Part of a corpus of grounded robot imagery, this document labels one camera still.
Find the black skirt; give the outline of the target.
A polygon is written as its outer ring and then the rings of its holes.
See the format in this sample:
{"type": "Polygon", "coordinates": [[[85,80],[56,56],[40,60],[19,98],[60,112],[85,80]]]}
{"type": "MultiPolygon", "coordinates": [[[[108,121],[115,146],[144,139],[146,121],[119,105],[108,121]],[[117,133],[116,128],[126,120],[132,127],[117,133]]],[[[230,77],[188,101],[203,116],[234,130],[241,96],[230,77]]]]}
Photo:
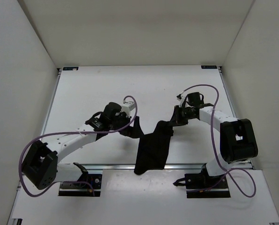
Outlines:
{"type": "Polygon", "coordinates": [[[149,170],[163,170],[169,155],[174,130],[168,121],[159,121],[152,133],[139,139],[134,173],[142,175],[149,170]]]}

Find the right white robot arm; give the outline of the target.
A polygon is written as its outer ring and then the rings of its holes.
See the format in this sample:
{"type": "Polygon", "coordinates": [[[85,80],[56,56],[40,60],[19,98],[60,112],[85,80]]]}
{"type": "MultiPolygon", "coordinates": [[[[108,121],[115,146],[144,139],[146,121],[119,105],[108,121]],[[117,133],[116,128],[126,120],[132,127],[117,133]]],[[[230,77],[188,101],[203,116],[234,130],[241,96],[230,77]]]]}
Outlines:
{"type": "Polygon", "coordinates": [[[223,175],[234,165],[258,155],[258,147],[249,119],[238,119],[214,109],[213,104],[205,103],[199,92],[177,96],[179,104],[174,107],[170,124],[173,127],[185,126],[191,119],[198,119],[211,126],[211,131],[220,133],[220,152],[217,157],[203,166],[205,173],[199,177],[200,184],[210,188],[216,177],[223,175]]]}

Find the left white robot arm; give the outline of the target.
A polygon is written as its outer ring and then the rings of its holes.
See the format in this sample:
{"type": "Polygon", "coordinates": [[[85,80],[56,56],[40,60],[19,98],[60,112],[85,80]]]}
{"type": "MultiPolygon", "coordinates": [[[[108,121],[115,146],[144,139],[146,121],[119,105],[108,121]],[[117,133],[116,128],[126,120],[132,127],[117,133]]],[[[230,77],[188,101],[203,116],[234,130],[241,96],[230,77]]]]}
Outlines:
{"type": "Polygon", "coordinates": [[[23,174],[39,190],[56,182],[89,187],[86,168],[79,163],[65,164],[62,160],[108,134],[120,133],[130,138],[143,136],[139,117],[130,115],[136,110],[137,104],[133,101],[125,100],[121,105],[110,102],[102,112],[95,113],[72,134],[56,135],[48,142],[35,141],[22,162],[23,174]]]}

